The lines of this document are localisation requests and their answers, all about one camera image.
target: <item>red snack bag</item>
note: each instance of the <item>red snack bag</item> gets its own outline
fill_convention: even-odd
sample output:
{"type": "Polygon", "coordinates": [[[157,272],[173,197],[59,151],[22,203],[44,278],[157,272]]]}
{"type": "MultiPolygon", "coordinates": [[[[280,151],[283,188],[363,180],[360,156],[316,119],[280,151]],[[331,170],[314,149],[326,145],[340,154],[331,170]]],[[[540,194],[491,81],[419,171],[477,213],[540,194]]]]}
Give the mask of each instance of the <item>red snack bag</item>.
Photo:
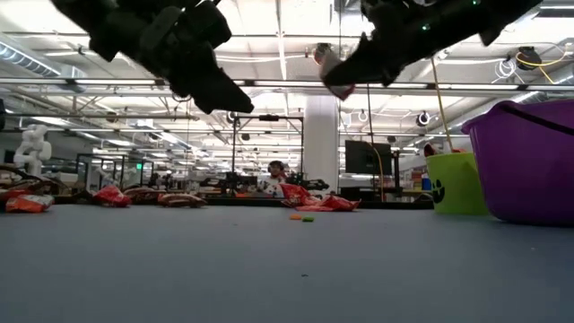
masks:
{"type": "Polygon", "coordinates": [[[113,185],[102,188],[94,198],[103,205],[111,207],[127,207],[132,204],[132,200],[113,185]]]}
{"type": "Polygon", "coordinates": [[[42,213],[54,204],[52,196],[20,195],[6,203],[6,212],[42,213]]]}
{"type": "Polygon", "coordinates": [[[168,207],[201,207],[207,204],[205,200],[191,194],[167,194],[158,198],[160,205],[168,207]]]}
{"type": "Polygon", "coordinates": [[[302,188],[298,185],[292,184],[279,184],[283,190],[283,196],[285,196],[284,204],[295,207],[299,205],[305,205],[305,202],[311,197],[311,194],[307,189],[302,188]]]}
{"type": "Polygon", "coordinates": [[[351,202],[339,196],[329,196],[322,201],[321,206],[329,207],[333,211],[352,211],[359,206],[360,202],[351,202]]]}
{"type": "Polygon", "coordinates": [[[332,212],[334,211],[330,207],[319,206],[319,205],[304,205],[295,207],[297,211],[300,212],[332,212]]]}

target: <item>purple basket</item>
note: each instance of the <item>purple basket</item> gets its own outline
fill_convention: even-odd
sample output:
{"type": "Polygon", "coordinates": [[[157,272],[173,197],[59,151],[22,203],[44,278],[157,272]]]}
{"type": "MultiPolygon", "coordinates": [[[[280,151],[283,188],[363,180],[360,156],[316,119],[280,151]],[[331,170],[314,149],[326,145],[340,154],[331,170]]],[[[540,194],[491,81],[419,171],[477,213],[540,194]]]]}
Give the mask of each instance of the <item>purple basket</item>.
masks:
{"type": "Polygon", "coordinates": [[[486,205],[501,220],[574,225],[574,100],[503,101],[463,125],[486,205]]]}

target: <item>gray floor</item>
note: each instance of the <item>gray floor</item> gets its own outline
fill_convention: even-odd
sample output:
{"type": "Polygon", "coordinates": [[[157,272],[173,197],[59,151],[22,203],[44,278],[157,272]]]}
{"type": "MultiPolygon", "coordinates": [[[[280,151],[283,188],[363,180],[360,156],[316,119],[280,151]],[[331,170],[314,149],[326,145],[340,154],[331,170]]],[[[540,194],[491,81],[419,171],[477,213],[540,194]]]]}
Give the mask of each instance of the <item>gray floor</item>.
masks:
{"type": "Polygon", "coordinates": [[[572,230],[290,214],[57,205],[0,217],[0,322],[574,321],[572,230]]]}

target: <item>person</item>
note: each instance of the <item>person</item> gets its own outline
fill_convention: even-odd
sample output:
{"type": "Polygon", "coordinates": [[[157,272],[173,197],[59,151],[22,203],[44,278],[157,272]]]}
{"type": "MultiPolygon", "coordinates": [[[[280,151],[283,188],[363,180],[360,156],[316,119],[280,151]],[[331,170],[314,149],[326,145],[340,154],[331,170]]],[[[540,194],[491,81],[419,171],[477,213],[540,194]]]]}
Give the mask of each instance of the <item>person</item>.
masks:
{"type": "Polygon", "coordinates": [[[267,171],[269,171],[269,176],[259,182],[258,190],[273,197],[283,197],[283,190],[279,184],[287,180],[285,166],[280,161],[271,161],[267,171]]]}

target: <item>white column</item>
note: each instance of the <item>white column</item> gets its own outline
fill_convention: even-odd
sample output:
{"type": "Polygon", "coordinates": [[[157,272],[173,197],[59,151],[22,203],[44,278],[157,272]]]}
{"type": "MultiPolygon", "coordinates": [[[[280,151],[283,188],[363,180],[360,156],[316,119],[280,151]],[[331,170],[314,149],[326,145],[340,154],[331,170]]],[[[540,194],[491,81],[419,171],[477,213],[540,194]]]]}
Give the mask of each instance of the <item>white column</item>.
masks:
{"type": "Polygon", "coordinates": [[[323,193],[337,190],[339,114],[336,98],[310,96],[305,108],[303,168],[307,179],[322,179],[329,185],[323,193]]]}

